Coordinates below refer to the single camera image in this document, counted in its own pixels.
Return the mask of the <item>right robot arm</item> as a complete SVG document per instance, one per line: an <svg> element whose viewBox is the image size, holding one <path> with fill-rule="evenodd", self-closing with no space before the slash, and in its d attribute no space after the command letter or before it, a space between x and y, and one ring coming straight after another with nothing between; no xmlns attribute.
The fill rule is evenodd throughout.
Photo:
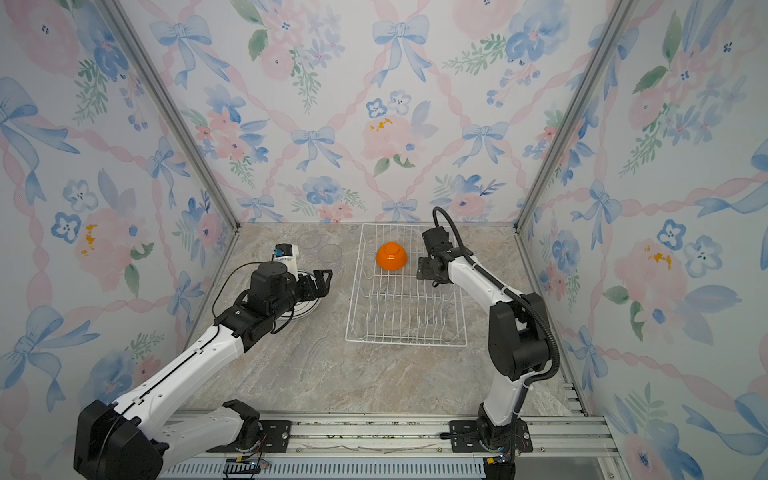
<svg viewBox="0 0 768 480"><path fill-rule="evenodd" d="M452 284L488 314L487 350L496 370L476 422L479 443L489 451L513 448L516 422L533 383L557 367L559 354L540 297L503 283L469 254L453 245L441 226L422 234L426 255L418 259L417 278L434 286Z"/></svg>

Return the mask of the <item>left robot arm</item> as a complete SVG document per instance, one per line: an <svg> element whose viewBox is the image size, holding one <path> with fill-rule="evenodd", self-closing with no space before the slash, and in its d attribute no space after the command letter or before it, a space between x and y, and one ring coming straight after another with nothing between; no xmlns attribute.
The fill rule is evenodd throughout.
<svg viewBox="0 0 768 480"><path fill-rule="evenodd" d="M212 448L245 455L268 434L259 412L232 399L208 414L169 425L187 399L263 337L275 335L301 303L326 297L333 272L293 274L280 261L259 263L248 289L166 367L115 400L94 400L79 414L73 468L86 479L156 479Z"/></svg>

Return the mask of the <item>clear glass cup back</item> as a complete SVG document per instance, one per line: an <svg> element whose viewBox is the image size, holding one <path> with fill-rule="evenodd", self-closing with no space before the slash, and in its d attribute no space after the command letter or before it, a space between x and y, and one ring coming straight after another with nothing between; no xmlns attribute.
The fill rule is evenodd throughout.
<svg viewBox="0 0 768 480"><path fill-rule="evenodd" d="M317 258L323 266L338 266L343 262L343 250L340 245L325 244L319 248Z"/></svg>

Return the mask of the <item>white plate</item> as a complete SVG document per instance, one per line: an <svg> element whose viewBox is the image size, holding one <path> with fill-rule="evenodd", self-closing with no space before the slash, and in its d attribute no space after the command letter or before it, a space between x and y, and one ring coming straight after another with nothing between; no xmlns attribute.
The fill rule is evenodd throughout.
<svg viewBox="0 0 768 480"><path fill-rule="evenodd" d="M288 320L290 317L294 320L304 319L319 306L320 297L314 275L311 272L299 270L297 279L299 300L292 310L281 316L282 320Z"/></svg>

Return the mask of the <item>clear glass cup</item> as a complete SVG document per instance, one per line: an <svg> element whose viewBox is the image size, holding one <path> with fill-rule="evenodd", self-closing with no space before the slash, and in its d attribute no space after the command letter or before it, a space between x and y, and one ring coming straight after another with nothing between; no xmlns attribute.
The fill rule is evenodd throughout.
<svg viewBox="0 0 768 480"><path fill-rule="evenodd" d="M340 245L325 244L319 248L317 258L323 266L338 266L343 262L343 250Z"/></svg>
<svg viewBox="0 0 768 480"><path fill-rule="evenodd" d="M302 252L316 251L320 247L321 235L317 231L302 233L298 239L298 247Z"/></svg>

